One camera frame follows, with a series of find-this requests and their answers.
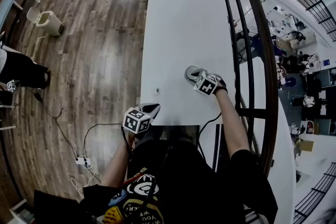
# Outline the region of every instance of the person's left arm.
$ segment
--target person's left arm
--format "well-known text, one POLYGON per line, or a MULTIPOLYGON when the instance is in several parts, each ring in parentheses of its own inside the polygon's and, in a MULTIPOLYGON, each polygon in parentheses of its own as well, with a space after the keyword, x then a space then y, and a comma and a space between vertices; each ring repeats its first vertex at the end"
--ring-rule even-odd
MULTIPOLYGON (((126 136, 127 142, 132 147, 134 142, 134 134, 128 133, 126 136)), ((105 170, 100 185, 107 187, 120 188, 125 180, 125 174, 127 165, 129 162, 129 156, 127 146, 122 142, 114 156, 112 157, 109 166, 105 170)))

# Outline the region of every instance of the white shirt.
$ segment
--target white shirt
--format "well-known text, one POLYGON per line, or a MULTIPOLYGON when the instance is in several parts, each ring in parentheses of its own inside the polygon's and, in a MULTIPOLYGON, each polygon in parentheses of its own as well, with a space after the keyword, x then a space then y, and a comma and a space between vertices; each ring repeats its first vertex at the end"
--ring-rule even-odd
POLYGON ((7 60, 7 52, 4 49, 0 49, 0 73, 4 69, 7 60))

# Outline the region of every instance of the power strip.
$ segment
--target power strip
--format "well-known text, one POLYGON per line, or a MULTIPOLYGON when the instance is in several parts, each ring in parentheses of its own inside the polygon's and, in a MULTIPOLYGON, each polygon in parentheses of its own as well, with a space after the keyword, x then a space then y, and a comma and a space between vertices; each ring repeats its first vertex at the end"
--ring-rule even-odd
POLYGON ((86 163, 86 166, 91 167, 91 165, 92 165, 91 158, 86 157, 85 160, 84 160, 84 157, 77 157, 76 163, 79 164, 79 165, 85 165, 85 163, 86 163))

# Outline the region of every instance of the black t-shirt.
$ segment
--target black t-shirt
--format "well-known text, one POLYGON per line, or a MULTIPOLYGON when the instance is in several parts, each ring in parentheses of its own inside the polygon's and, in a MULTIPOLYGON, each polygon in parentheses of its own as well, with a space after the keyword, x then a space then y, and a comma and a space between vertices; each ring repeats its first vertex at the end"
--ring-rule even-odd
POLYGON ((275 198, 249 151, 232 156, 224 180, 188 142, 175 144, 162 167, 167 148, 167 141, 148 141, 137 147, 122 187, 84 188, 85 198, 78 210, 113 224, 127 220, 143 224, 245 223, 247 214, 256 218, 263 215, 269 223, 274 222, 275 198), (141 207, 155 176, 154 194, 148 205, 141 207))

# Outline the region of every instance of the yellow sticker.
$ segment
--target yellow sticker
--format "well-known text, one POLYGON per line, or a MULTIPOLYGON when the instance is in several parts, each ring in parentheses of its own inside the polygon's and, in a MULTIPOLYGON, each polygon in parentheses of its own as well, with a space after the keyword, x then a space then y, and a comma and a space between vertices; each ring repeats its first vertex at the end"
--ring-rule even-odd
POLYGON ((123 217, 117 206, 113 206, 107 210, 103 219, 104 224, 118 224, 122 221, 123 217))

